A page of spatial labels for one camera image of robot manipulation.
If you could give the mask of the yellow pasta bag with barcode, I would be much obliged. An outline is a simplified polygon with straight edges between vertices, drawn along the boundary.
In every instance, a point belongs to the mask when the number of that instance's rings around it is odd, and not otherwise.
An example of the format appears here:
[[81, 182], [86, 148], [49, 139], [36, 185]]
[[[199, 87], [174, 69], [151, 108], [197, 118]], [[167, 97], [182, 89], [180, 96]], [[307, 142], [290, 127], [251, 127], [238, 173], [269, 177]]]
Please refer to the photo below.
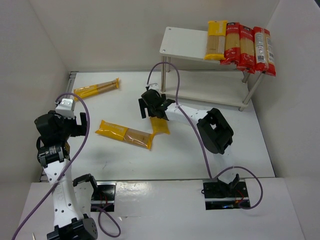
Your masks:
[[170, 130], [168, 127], [168, 123], [165, 119], [157, 118], [157, 117], [150, 117], [150, 123], [152, 126], [152, 134], [158, 135], [158, 134], [170, 134]]

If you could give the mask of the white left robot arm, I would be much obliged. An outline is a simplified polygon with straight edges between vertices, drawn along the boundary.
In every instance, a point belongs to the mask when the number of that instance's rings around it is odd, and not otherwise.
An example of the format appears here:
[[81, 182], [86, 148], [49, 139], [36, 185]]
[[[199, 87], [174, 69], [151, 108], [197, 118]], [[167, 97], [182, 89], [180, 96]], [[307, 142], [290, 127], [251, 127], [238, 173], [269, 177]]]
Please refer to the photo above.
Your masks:
[[72, 179], [69, 137], [87, 135], [87, 115], [80, 113], [77, 124], [72, 113], [62, 115], [54, 110], [39, 116], [35, 126], [40, 134], [36, 141], [37, 160], [49, 184], [54, 210], [53, 231], [48, 240], [96, 240], [97, 225], [90, 216], [91, 196], [97, 187], [94, 177], [85, 174]]

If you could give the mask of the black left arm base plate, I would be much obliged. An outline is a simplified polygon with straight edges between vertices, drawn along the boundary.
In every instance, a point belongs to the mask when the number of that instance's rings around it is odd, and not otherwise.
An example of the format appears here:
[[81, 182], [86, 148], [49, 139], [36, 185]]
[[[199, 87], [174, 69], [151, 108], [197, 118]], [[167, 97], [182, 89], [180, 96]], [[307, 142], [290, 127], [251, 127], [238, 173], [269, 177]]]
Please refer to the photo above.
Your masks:
[[94, 190], [91, 197], [91, 211], [97, 212], [95, 207], [105, 209], [107, 212], [114, 212], [116, 198], [115, 181], [98, 181], [97, 189]]

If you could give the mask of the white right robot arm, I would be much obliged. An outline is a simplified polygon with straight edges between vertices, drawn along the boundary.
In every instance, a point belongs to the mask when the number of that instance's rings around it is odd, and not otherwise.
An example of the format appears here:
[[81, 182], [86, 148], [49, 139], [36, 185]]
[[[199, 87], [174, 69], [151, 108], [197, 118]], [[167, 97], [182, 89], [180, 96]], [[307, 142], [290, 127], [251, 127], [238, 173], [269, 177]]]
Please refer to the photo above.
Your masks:
[[158, 90], [147, 87], [138, 100], [141, 117], [150, 118], [153, 134], [129, 129], [102, 121], [97, 134], [150, 149], [157, 133], [167, 133], [167, 122], [175, 121], [192, 127], [202, 150], [205, 165], [209, 168], [207, 152], [223, 155], [233, 142], [234, 131], [217, 108], [209, 111], [183, 106], [168, 99]]

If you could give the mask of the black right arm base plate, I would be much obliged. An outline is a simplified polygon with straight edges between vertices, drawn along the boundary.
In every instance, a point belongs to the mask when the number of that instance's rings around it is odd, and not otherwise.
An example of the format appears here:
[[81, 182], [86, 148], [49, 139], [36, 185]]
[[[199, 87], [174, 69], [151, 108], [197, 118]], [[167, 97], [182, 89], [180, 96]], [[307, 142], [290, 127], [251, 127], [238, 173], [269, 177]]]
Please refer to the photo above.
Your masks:
[[204, 195], [205, 209], [229, 210], [240, 209], [239, 204], [250, 208], [251, 203], [244, 180], [241, 180], [230, 193], [224, 194], [218, 182], [204, 181], [201, 193]]

